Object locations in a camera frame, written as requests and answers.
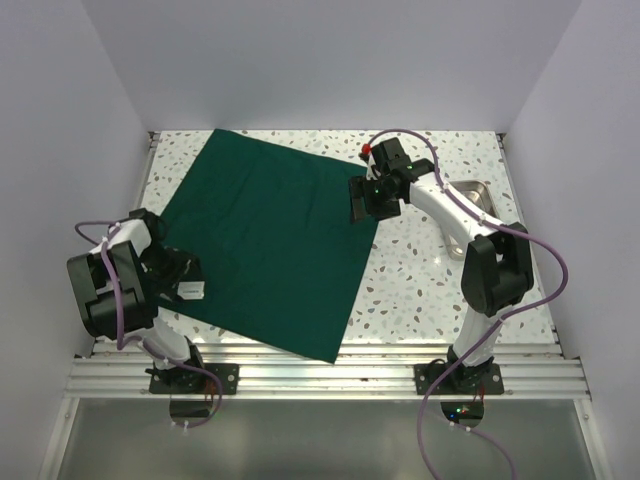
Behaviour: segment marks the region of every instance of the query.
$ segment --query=speckled tabletop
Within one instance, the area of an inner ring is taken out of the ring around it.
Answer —
[[[241,132],[252,138],[360,163],[358,152],[374,132],[296,130]],[[211,131],[164,131],[151,165],[142,206],[160,214],[189,170]],[[494,132],[426,132],[438,149],[445,177],[451,181],[481,180],[493,196],[505,223],[519,220],[500,148]],[[403,136],[414,160],[426,156],[424,146]],[[453,343],[464,312],[460,292],[463,263],[449,258],[435,221],[415,207],[403,207],[400,217],[380,223],[343,344]],[[541,298],[536,286],[524,298]],[[253,340],[208,324],[162,311],[179,333],[196,342],[253,343]],[[555,343],[546,306],[509,320],[501,343]]]

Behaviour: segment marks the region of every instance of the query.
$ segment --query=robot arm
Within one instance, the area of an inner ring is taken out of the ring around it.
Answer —
[[[168,386],[181,393],[201,390],[201,375],[176,368],[175,363],[203,367],[195,345],[176,333],[158,316],[156,296],[175,302],[182,282],[201,281],[197,257],[161,245],[163,235],[159,218],[145,209],[135,210],[119,222],[119,229],[108,240],[107,254],[113,264],[122,292],[124,336],[145,345],[154,360],[149,370]],[[86,330],[95,338],[117,338],[114,288],[101,259],[101,245],[67,262],[67,270]],[[174,363],[160,358],[170,358]]]
[[[349,181],[351,221],[366,216],[384,220],[400,215],[399,200],[411,203],[434,218],[465,252],[461,289],[468,309],[458,338],[449,349],[447,364],[475,345],[504,313],[518,304],[533,287],[531,252],[526,240],[495,231],[484,221],[502,225],[487,216],[450,185],[445,188],[483,219],[473,220],[438,185],[434,165],[422,159],[412,162],[397,138],[380,142],[371,149],[378,174],[375,178],[354,177]],[[511,229],[526,232],[519,223]],[[474,350],[451,377],[454,389],[471,391],[493,363],[493,347],[499,329]]]

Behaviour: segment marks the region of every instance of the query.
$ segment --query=green cloth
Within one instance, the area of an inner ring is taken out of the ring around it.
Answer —
[[[349,223],[364,167],[216,130],[162,213],[205,298],[165,308],[335,362],[377,224]]]

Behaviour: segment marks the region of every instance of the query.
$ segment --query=stainless steel tray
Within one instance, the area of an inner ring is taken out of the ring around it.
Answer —
[[[451,185],[487,214],[498,218],[495,203],[493,203],[491,192],[486,183],[479,180],[465,180],[451,182]],[[444,229],[442,233],[449,257],[453,260],[464,260],[464,251],[458,243]]]

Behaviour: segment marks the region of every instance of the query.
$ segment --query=white wall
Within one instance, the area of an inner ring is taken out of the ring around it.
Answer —
[[[507,135],[530,229],[564,253],[553,305],[580,355],[617,478],[640,478],[640,5],[584,0]],[[538,255],[545,286],[557,268]]]
[[[505,131],[579,0],[83,0],[148,129]]]
[[[146,133],[79,0],[0,9],[0,472],[35,478],[87,337],[65,262],[133,200]]]

